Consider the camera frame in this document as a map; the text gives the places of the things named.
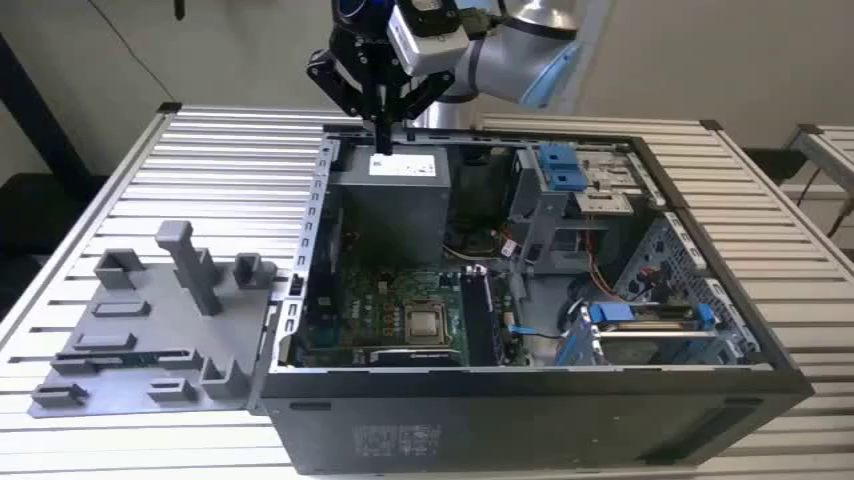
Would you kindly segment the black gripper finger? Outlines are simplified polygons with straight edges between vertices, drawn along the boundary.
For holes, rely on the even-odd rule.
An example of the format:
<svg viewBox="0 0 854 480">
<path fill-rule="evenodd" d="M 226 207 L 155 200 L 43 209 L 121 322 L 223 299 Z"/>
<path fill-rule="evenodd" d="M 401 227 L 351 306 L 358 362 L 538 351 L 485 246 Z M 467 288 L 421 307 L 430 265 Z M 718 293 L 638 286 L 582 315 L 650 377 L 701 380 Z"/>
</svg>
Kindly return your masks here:
<svg viewBox="0 0 854 480">
<path fill-rule="evenodd" d="M 393 152 L 393 127 L 403 120 L 414 120 L 455 82 L 455 74 L 446 70 L 429 74 L 418 85 L 402 94 L 413 78 L 402 73 L 386 84 L 385 94 L 385 152 Z"/>
<path fill-rule="evenodd" d="M 377 75 L 362 50 L 350 59 L 337 59 L 331 50 L 317 50 L 309 60 L 307 75 L 341 110 L 361 116 L 373 131 L 375 151 L 385 152 L 385 120 Z"/>
</svg>

